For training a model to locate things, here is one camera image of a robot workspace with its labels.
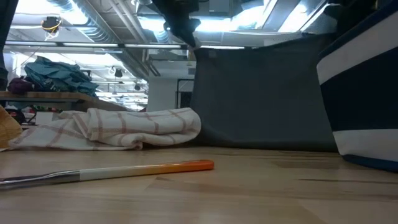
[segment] fluorescent light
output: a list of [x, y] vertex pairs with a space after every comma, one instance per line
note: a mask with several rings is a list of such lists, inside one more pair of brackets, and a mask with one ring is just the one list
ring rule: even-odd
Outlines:
[[231, 29], [231, 19], [201, 19], [196, 31], [200, 32], [226, 32]]
[[152, 31], [163, 31], [164, 30], [164, 20], [163, 19], [148, 19], [145, 17], [138, 17], [139, 23], [143, 29], [148, 29]]
[[239, 27], [247, 27], [252, 24], [257, 24], [257, 20], [262, 17], [264, 10], [264, 6], [257, 6], [242, 11], [232, 18], [231, 27], [229, 29], [237, 30]]
[[101, 69], [106, 70], [108, 67], [123, 67], [123, 63], [117, 59], [115, 59], [110, 54], [63, 54], [64, 56], [68, 57], [70, 60], [74, 60], [80, 65], [84, 66], [92, 66], [96, 65], [101, 67]]
[[239, 50], [244, 49], [244, 47], [236, 47], [236, 46], [215, 46], [215, 45], [202, 45], [202, 48], [211, 48], [211, 49], [230, 49], [230, 50]]
[[308, 22], [306, 22], [304, 24], [303, 27], [301, 27], [300, 31], [305, 31], [308, 27], [310, 27], [311, 24], [313, 24], [316, 19], [318, 19], [318, 17], [320, 17], [323, 13], [323, 11], [326, 9], [326, 7], [331, 6], [334, 4], [326, 4], [325, 6], [323, 6]]
[[18, 46], [57, 46], [55, 42], [44, 42], [44, 41], [15, 41], [15, 40], [8, 40], [6, 41], [6, 45], [18, 45]]
[[299, 3], [285, 22], [282, 24], [278, 32], [297, 32], [308, 21], [310, 13], [303, 4]]
[[127, 48], [143, 48], [143, 49], [181, 49], [181, 45], [177, 44], [126, 44]]
[[104, 97], [120, 97], [120, 96], [131, 97], [131, 98], [147, 97], [147, 95], [143, 92], [141, 92], [141, 93], [116, 93], [116, 94], [114, 94], [113, 92], [96, 92], [95, 94], [97, 96], [104, 96]]
[[266, 5], [266, 2], [267, 2], [267, 6], [266, 6], [266, 10], [264, 10], [263, 15], [257, 21], [257, 24], [256, 24], [257, 29], [262, 28], [264, 26], [264, 24], [267, 22], [267, 19], [268, 19], [269, 15], [271, 15], [272, 10], [274, 10], [277, 1], [278, 0], [264, 0], [264, 5]]
[[10, 26], [10, 29], [41, 29], [41, 28], [42, 28], [42, 26], [35, 26], [34, 24], [32, 24], [32, 25], [29, 25], [29, 24], [26, 24], [26, 25], [19, 25], [19, 24], [12, 25], [11, 24], [11, 26]]
[[91, 81], [92, 83], [102, 83], [102, 84], [124, 84], [124, 82], [118, 81]]
[[36, 53], [37, 56], [41, 56], [41, 57], [45, 57], [50, 59], [52, 62], [64, 62], [64, 63], [68, 63], [70, 65], [75, 65], [76, 62], [73, 60], [70, 60], [69, 58], [63, 56], [62, 54], [58, 54], [58, 53]]
[[114, 47], [118, 48], [117, 44], [97, 44], [97, 43], [63, 43], [66, 47]]

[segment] wooden board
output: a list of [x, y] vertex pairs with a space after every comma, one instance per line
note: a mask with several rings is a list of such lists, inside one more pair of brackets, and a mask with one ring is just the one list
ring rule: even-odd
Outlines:
[[7, 151], [0, 177], [212, 159], [215, 170], [0, 192], [1, 223], [397, 223], [398, 175], [338, 154], [211, 147]]
[[116, 105], [110, 102], [88, 96], [83, 93], [51, 93], [51, 92], [27, 92], [24, 95], [12, 94], [9, 91], [0, 91], [1, 98], [44, 98], [44, 99], [63, 99], [63, 100], [79, 100], [76, 105], [78, 111], [87, 111], [88, 108], [98, 108], [101, 110], [108, 111], [126, 111], [127, 109], [123, 106]]

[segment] gray cloth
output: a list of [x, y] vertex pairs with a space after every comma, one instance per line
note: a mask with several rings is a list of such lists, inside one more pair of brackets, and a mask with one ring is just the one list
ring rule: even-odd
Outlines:
[[191, 107], [196, 142], [225, 147], [336, 151], [317, 78], [329, 35], [252, 50], [198, 49]]

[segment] teal fabric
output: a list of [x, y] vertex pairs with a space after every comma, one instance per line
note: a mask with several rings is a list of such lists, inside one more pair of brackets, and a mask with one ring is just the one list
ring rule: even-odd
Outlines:
[[96, 96], [98, 85], [80, 71], [78, 65], [52, 62], [45, 57], [25, 66], [26, 80], [35, 85], [35, 91], [79, 92]]

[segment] checkered towel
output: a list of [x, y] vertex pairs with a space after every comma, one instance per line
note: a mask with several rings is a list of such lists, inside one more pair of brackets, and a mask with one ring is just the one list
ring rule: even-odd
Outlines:
[[190, 108], [151, 113], [66, 111], [61, 119], [30, 128], [9, 141], [12, 148], [54, 147], [71, 150], [142, 149], [142, 143], [170, 146], [195, 138], [201, 127]]

